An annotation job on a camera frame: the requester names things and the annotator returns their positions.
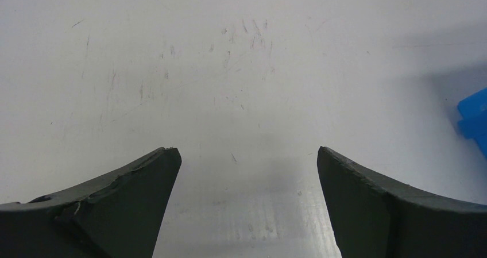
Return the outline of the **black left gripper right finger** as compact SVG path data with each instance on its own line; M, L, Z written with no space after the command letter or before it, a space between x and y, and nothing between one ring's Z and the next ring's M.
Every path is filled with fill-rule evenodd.
M317 169L343 257L485 257L486 206L436 195L321 147Z

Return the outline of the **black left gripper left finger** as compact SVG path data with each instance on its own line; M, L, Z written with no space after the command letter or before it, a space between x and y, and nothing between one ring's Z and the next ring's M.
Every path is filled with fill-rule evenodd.
M152 257L181 166L176 148L27 203L1 205L2 257Z

